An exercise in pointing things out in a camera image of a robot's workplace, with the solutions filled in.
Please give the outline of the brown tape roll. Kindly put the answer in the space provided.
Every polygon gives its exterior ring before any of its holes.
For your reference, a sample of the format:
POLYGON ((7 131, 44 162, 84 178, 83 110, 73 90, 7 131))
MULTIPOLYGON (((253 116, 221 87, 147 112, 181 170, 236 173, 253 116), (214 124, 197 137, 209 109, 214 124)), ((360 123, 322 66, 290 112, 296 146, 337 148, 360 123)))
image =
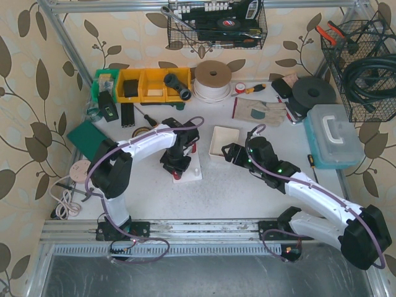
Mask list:
POLYGON ((148 131, 150 131, 150 130, 151 130, 151 128, 149 128, 149 127, 145 127, 145 126, 143 126, 143 127, 138 127, 137 129, 135 129, 135 130, 133 131, 131 137, 132 137, 132 138, 135 138, 135 137, 137 137, 137 136, 139 136, 139 135, 141 135, 141 134, 143 134, 143 133, 146 133, 146 132, 148 132, 148 131))

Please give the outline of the large red spring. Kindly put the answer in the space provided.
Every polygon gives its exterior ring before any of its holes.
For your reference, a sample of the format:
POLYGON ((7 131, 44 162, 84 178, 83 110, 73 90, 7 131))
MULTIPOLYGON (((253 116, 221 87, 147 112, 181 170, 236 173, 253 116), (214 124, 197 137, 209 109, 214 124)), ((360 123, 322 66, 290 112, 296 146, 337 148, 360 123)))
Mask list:
POLYGON ((197 144, 194 143, 194 144, 192 145, 192 148, 191 148, 191 153, 196 153, 196 151, 197 151, 197 144))

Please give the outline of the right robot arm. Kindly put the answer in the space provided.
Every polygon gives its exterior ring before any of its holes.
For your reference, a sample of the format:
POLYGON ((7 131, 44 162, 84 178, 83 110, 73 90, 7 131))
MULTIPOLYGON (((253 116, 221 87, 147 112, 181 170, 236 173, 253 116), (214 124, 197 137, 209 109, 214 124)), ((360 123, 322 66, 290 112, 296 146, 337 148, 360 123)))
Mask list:
POLYGON ((363 207, 330 192, 294 164, 279 160, 265 137, 248 136, 245 145, 225 145, 222 153, 227 162, 249 170, 272 189, 299 199, 319 213, 315 217, 289 207, 279 216, 277 231, 328 244, 361 270, 385 268, 384 251, 392 239, 379 208, 363 207))

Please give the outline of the white peg fixture plate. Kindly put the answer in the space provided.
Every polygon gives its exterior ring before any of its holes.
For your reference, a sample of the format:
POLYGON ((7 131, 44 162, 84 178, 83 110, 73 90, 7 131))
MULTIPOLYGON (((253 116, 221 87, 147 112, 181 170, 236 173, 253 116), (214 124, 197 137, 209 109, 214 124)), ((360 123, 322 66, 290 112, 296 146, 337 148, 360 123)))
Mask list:
POLYGON ((198 149, 196 149, 194 153, 190 153, 189 156, 191 157, 191 162, 189 164, 189 167, 182 174, 180 179, 173 178, 174 184, 190 183, 193 181, 202 180, 202 170, 200 166, 198 149))

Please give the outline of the white spring tray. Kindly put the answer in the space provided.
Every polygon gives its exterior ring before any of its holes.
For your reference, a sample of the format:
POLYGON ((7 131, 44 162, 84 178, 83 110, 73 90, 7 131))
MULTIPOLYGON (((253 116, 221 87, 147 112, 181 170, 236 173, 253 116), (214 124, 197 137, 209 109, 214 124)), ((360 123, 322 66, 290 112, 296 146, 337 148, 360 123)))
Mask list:
POLYGON ((215 126, 209 148, 209 158, 216 163, 226 163, 222 147, 231 143, 237 143, 239 139, 239 129, 215 126))

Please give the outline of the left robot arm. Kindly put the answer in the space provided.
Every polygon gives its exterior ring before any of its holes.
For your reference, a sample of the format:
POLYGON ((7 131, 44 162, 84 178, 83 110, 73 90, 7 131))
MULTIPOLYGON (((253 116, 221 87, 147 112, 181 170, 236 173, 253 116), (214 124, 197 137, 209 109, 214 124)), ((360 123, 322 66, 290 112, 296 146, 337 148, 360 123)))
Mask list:
POLYGON ((200 139, 198 125, 192 120, 181 124, 174 118, 165 119, 157 127, 129 140, 103 140, 87 170, 85 185, 99 189, 105 220, 98 224, 99 241, 141 240, 133 230, 133 222, 124 201, 132 166, 159 152, 160 163, 175 181, 188 170, 196 143, 200 139))

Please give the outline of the small red spring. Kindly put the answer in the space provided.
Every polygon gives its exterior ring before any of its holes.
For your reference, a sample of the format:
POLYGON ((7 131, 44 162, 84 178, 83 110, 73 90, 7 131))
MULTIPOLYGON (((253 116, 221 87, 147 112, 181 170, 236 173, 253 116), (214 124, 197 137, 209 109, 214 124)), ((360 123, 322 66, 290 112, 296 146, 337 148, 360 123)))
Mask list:
POLYGON ((179 173, 179 172, 177 172, 177 171, 174 171, 174 172, 173 172, 173 178, 174 178, 174 180, 180 180, 181 177, 182 177, 182 174, 181 174, 181 173, 179 173))

